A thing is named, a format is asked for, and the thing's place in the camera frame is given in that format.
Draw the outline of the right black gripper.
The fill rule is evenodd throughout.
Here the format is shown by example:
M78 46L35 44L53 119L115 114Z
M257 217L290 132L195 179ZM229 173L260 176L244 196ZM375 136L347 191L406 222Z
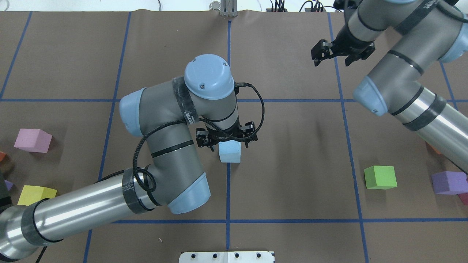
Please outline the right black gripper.
M373 41L357 39L349 29L341 29L332 43L321 39L311 48L311 58L317 67L323 60L337 56L347 56L345 65L350 66L358 60L366 60L375 51Z

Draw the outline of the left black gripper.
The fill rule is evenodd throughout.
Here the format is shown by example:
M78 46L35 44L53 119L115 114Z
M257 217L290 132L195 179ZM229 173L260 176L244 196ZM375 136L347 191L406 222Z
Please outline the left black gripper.
M258 129L255 123L247 122L244 126L235 123L232 127L222 130L215 123L205 121L206 128L196 128L196 142L199 148L213 148L220 142L236 141L245 144L258 140Z

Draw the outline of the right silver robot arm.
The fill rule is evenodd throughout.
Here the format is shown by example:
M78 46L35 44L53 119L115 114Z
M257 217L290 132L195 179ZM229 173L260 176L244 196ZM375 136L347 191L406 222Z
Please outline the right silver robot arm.
M403 126L467 172L467 118L418 82L435 62L467 52L467 14L444 0L363 0L332 42L311 49L315 66L346 56L346 66L366 60L388 28L401 39L366 75L353 98L375 115L393 115Z

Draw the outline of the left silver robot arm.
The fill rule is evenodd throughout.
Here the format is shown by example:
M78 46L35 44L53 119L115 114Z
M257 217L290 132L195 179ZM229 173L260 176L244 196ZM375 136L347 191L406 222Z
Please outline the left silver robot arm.
M183 75L122 97L122 123L139 138L129 166L30 205L2 197L1 262L20 261L77 233L160 206L184 214L204 205L211 191L197 148L230 140L248 145L264 123L262 117L259 125L240 124L240 88L252 88L265 110L258 89L236 82L224 58L202 54Z

